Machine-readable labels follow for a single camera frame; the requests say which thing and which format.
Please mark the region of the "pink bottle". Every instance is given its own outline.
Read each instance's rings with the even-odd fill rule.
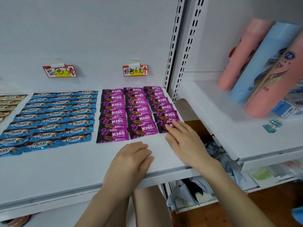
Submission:
[[[230,58],[229,64],[219,79],[219,88],[231,90],[234,87],[241,75],[241,70],[250,61],[273,23],[273,21],[257,18],[251,20]]]
[[[264,118],[303,78],[303,31],[287,49],[283,60],[267,77],[245,108],[247,114]]]

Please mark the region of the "wooden floor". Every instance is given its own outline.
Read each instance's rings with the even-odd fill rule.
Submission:
[[[302,227],[291,209],[303,206],[303,183],[285,183],[248,195],[277,227]],[[232,227],[219,203],[172,215],[174,227]]]

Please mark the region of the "leg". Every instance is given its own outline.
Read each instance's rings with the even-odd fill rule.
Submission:
[[[137,227],[172,227],[165,199],[158,186],[133,192]]]
[[[121,202],[112,213],[106,227],[125,227],[129,198]]]

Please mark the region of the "plastic bottle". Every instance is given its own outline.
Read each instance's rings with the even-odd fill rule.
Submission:
[[[241,69],[253,56],[263,38],[268,33],[273,22],[253,18],[247,26],[240,43],[236,47],[229,64],[219,79],[218,87],[231,90],[240,77]]]
[[[287,93],[303,78],[303,32],[287,49],[260,90],[252,97],[245,112],[255,118],[264,118]]]
[[[295,24],[276,22],[233,87],[229,98],[245,103],[260,84],[260,80],[280,59],[301,29],[301,26]]]

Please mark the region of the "blue chocolate packet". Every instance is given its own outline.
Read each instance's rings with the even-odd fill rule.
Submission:
[[[80,95],[98,95],[98,91],[78,91]]]
[[[48,103],[27,103],[24,106],[24,109],[28,109],[28,108],[41,108],[41,107],[49,107]]]
[[[18,128],[31,128],[37,127],[40,124],[39,120],[23,121],[23,122],[11,122],[7,127],[7,130],[18,129]]]
[[[28,115],[16,115],[13,122],[28,121],[28,120],[41,120],[45,118],[45,114],[28,114]]]
[[[42,140],[36,142],[28,142],[24,147],[24,152],[31,152],[36,150],[55,148],[60,146],[60,139]]]
[[[71,119],[68,116],[58,116],[58,117],[51,117],[51,118],[46,118],[40,121],[39,125],[47,125],[47,124],[52,124],[52,123],[58,123],[58,122],[68,122],[71,121]]]
[[[59,97],[51,98],[51,101],[73,100],[73,99],[76,99],[76,97],[75,96],[59,96]]]
[[[73,109],[83,109],[83,108],[92,108],[96,107],[95,103],[78,103],[78,104],[73,104]]]
[[[13,129],[13,130],[4,130],[0,135],[2,138],[18,137],[25,135],[32,135],[35,132],[36,128],[22,128],[22,129]]]
[[[91,139],[92,139],[91,133],[62,137],[61,146],[70,145],[70,144],[74,144],[74,143],[88,142],[88,141],[91,141]]]
[[[68,104],[68,105],[59,105],[59,106],[47,107],[45,109],[45,111],[49,111],[49,112],[54,112],[54,111],[69,111],[71,109],[73,109],[72,104]]]
[[[50,98],[31,98],[27,103],[48,103],[51,102]]]
[[[71,104],[71,100],[60,100],[60,101],[53,101],[48,103],[49,106],[59,106],[59,105],[66,105],[66,104]]]
[[[34,133],[48,132],[48,131],[59,131],[64,130],[66,123],[52,123],[47,125],[40,125],[35,130]]]
[[[95,123],[94,119],[83,119],[83,120],[77,120],[77,121],[71,121],[68,122],[66,125],[66,128],[75,128],[79,126],[90,126]]]
[[[0,147],[23,145],[29,141],[30,136],[10,137],[0,139]]]
[[[64,117],[69,116],[71,114],[71,111],[54,111],[54,112],[46,112],[45,118],[51,118],[51,117]]]
[[[71,111],[71,115],[80,115],[80,114],[90,114],[96,113],[96,108],[84,108],[84,109],[74,109]]]
[[[79,92],[57,92],[56,96],[79,96]]]
[[[17,146],[4,146],[0,148],[0,157],[10,155],[20,155],[24,152],[25,147],[23,145]]]
[[[73,135],[80,135],[86,133],[92,133],[94,131],[94,126],[80,126],[75,128],[67,128],[64,131],[64,137],[66,136],[73,136]]]
[[[36,99],[36,98],[50,98],[50,97],[54,97],[56,94],[55,93],[34,93],[32,95],[32,99]]]
[[[74,99],[72,100],[72,103],[96,103],[97,99]]]
[[[45,113],[45,108],[23,108],[20,112],[21,115],[26,115],[26,114],[34,114],[34,113]]]
[[[76,121],[76,120],[80,120],[80,119],[93,119],[94,118],[94,114],[80,114],[80,115],[70,115],[70,121]]]
[[[30,142],[36,142],[40,140],[51,140],[51,139],[60,139],[63,136],[64,129],[58,131],[46,131],[46,132],[37,132],[30,138]]]
[[[96,99],[97,95],[81,95],[77,96],[75,99]]]

